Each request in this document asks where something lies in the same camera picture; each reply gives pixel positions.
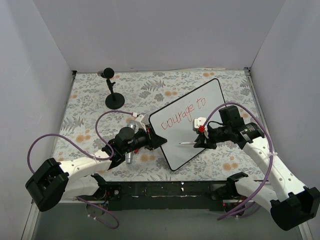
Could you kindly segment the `red white marker pen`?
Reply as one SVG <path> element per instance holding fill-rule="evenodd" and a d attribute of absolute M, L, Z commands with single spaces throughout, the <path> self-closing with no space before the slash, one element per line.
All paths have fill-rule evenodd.
<path fill-rule="evenodd" d="M 196 144 L 195 142 L 180 142 L 180 145 L 194 145 Z"/>

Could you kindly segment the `white whiteboard black frame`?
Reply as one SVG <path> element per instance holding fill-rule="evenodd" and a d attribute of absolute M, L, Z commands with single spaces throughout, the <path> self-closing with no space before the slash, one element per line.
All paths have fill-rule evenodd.
<path fill-rule="evenodd" d="M 220 82 L 214 78 L 150 114 L 149 122 L 154 132 L 167 139 L 167 143 L 160 148 L 172 171 L 176 171 L 204 150 L 182 144 L 192 142 L 198 136 L 193 131 L 194 119 L 207 118 L 223 103 L 225 98 Z"/>

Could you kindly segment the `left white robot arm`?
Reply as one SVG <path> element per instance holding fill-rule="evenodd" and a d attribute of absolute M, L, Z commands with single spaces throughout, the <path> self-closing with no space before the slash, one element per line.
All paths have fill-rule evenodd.
<path fill-rule="evenodd" d="M 84 153 L 83 157 L 58 162 L 53 157 L 45 160 L 37 170 L 32 171 L 25 187 L 41 212 L 48 211 L 63 199 L 67 186 L 86 176 L 113 169 L 122 164 L 126 154 L 146 148 L 153 151 L 167 143 L 151 128 L 134 131 L 123 127 L 107 142 L 105 147 L 94 154 Z"/>

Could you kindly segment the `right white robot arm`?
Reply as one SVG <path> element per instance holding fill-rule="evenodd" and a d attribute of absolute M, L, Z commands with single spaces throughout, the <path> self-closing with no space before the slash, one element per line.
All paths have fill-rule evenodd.
<path fill-rule="evenodd" d="M 233 217 L 247 209 L 253 201 L 270 212 L 274 222 L 288 231 L 316 217 L 320 206 L 320 192 L 300 181 L 273 150 L 270 138 L 257 123 L 246 124 L 235 105 L 219 110 L 219 127 L 210 126 L 205 117 L 194 119 L 192 127 L 197 133 L 194 148 L 216 149 L 218 143 L 238 145 L 263 172 L 261 183 L 246 173 L 239 172 L 227 178 L 226 184 L 215 192 L 232 199 L 245 197 L 243 203 L 232 208 L 225 217 Z"/>

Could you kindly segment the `floral table mat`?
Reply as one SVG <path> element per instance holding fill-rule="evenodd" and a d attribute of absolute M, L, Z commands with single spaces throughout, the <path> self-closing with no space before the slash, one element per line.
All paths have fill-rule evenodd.
<path fill-rule="evenodd" d="M 125 97 L 123 113 L 109 113 L 105 98 L 109 94 L 106 81 L 95 73 L 77 73 L 63 118 L 60 138 L 53 157 L 69 161 L 95 153 L 131 120 L 130 113 L 153 113 L 211 79 L 218 79 L 224 99 L 241 104 L 240 113 L 246 123 L 258 116 L 251 85 L 242 70 L 156 71 L 116 73 L 114 90 Z M 103 171 L 107 181 L 203 181 L 225 180 L 244 172 L 255 180 L 263 173 L 237 145 L 220 143 L 176 171 L 171 171 L 160 149 L 141 149 L 132 163 Z"/>

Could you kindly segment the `black microphone stand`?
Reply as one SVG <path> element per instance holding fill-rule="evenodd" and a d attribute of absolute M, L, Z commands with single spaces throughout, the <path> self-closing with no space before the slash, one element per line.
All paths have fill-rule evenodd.
<path fill-rule="evenodd" d="M 110 94 L 105 99 L 105 105 L 111 110 L 120 109 L 125 104 L 125 98 L 122 94 L 114 92 L 113 86 L 115 82 L 111 82 L 110 79 L 106 79 Z"/>

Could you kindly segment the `black base bar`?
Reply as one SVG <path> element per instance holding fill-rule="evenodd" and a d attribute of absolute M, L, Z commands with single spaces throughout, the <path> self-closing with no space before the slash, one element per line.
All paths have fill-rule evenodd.
<path fill-rule="evenodd" d="M 229 211 L 246 198 L 233 193 L 226 181 L 122 181 L 101 186 L 111 211 Z"/>

